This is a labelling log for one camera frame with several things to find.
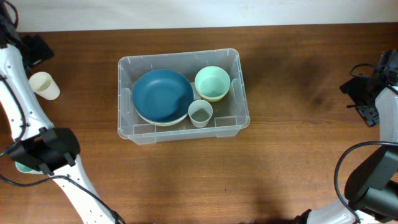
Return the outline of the cream plastic cup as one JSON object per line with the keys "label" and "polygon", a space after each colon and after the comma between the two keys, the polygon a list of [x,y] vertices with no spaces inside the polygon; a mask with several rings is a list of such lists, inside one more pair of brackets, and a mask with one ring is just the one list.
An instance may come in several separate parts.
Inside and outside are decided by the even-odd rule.
{"label": "cream plastic cup", "polygon": [[60,89],[52,76],[47,72],[37,72],[29,78],[29,85],[34,91],[46,100],[55,100],[60,96]]}

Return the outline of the mint green plastic cup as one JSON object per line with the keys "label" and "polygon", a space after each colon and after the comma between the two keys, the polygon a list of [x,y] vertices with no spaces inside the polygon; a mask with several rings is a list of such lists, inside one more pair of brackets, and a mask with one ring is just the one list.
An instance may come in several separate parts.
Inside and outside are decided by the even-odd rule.
{"label": "mint green plastic cup", "polygon": [[24,164],[21,164],[18,162],[16,162],[16,168],[19,172],[25,173],[25,174],[43,174],[42,171],[34,170],[34,169],[27,167]]}

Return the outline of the dark blue plate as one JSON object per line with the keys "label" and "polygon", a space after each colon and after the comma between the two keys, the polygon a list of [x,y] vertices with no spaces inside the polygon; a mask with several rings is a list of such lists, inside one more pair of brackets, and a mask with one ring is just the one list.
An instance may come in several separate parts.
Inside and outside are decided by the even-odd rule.
{"label": "dark blue plate", "polygon": [[172,70],[153,70],[133,87],[132,102],[145,119],[156,123],[175,121],[188,113],[194,101],[190,82]]}

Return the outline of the clear plastic storage container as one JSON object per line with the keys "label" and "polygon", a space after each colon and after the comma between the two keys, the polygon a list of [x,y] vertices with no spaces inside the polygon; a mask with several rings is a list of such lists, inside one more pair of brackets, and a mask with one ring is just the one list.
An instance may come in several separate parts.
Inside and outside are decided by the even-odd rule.
{"label": "clear plastic storage container", "polygon": [[[231,79],[229,92],[213,102],[213,115],[204,128],[190,118],[173,126],[158,126],[142,119],[134,108],[132,92],[138,79],[152,70],[168,69],[194,82],[200,69],[220,67]],[[240,56],[235,49],[217,49],[174,54],[126,56],[118,62],[118,134],[137,145],[195,138],[231,137],[249,126],[250,116]]]}

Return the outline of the yellow bowl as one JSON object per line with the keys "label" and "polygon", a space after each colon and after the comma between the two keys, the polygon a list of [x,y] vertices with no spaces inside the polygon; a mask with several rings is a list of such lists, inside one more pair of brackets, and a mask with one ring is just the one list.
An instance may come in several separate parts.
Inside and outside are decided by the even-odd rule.
{"label": "yellow bowl", "polygon": [[209,101],[209,102],[216,102],[220,101],[224,96],[226,96],[226,93],[222,92],[217,92],[217,91],[212,91],[209,94],[204,94],[204,93],[199,93],[202,99]]}

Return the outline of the mint green bowl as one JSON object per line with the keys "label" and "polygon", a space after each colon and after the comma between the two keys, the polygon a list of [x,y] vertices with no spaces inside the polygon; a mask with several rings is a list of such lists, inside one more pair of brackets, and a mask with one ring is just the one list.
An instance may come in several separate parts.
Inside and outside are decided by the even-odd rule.
{"label": "mint green bowl", "polygon": [[207,95],[212,91],[217,91],[227,94],[231,79],[222,68],[208,66],[197,73],[194,83],[198,93]]}

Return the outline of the cream plate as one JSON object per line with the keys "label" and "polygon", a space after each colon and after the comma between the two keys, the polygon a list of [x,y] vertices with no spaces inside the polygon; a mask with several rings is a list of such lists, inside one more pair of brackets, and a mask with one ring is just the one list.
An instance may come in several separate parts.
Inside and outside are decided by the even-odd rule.
{"label": "cream plate", "polygon": [[158,106],[139,106],[134,107],[136,113],[150,124],[159,126],[171,126],[181,122],[188,115],[188,108],[172,107],[172,108],[161,108]]}

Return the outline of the grey plastic cup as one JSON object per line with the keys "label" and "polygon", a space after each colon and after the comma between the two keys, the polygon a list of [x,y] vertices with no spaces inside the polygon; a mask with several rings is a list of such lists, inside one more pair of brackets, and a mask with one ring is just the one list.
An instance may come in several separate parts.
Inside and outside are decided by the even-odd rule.
{"label": "grey plastic cup", "polygon": [[195,100],[188,108],[188,115],[196,128],[204,128],[213,115],[213,108],[205,100]]}

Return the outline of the pale yellow-cream plate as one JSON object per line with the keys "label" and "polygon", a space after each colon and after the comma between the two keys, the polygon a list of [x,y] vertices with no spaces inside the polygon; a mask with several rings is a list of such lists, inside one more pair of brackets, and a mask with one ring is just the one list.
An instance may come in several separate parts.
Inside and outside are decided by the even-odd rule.
{"label": "pale yellow-cream plate", "polygon": [[138,114],[144,121],[147,121],[148,123],[154,124],[154,125],[156,125],[156,126],[173,126],[173,125],[175,125],[175,124],[178,124],[179,122],[181,122],[182,120],[184,120],[184,119],[188,116],[188,113],[185,113],[182,117],[180,117],[180,118],[178,118],[178,119],[176,119],[176,120],[173,120],[173,121],[168,121],[168,122],[156,122],[156,121],[151,121],[151,120],[145,118],[145,117],[144,117],[143,115],[141,115],[137,110],[136,110],[136,112],[137,112],[137,114]]}

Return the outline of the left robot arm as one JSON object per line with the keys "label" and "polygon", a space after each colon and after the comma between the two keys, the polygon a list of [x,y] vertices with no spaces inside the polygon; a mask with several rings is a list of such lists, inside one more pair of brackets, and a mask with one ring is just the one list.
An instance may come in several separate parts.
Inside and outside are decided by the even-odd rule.
{"label": "left robot arm", "polygon": [[15,9],[1,1],[1,105],[14,142],[1,155],[46,175],[37,185],[54,181],[84,223],[124,223],[90,182],[74,133],[56,128],[37,101],[26,74],[34,66],[29,58],[32,49],[19,37],[19,19],[10,18],[9,7]]}

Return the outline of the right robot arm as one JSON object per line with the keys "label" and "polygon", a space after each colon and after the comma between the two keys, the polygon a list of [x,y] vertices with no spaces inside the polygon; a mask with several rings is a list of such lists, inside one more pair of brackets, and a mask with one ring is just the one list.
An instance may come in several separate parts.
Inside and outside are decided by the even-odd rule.
{"label": "right robot arm", "polygon": [[[380,140],[366,141],[347,149],[334,171],[337,200],[317,210],[307,210],[294,223],[353,224],[397,220],[397,51],[385,51],[370,76],[350,71],[352,79],[341,85],[342,93],[369,127],[379,125]],[[350,174],[340,192],[338,174],[345,157],[355,149],[377,146]]]}

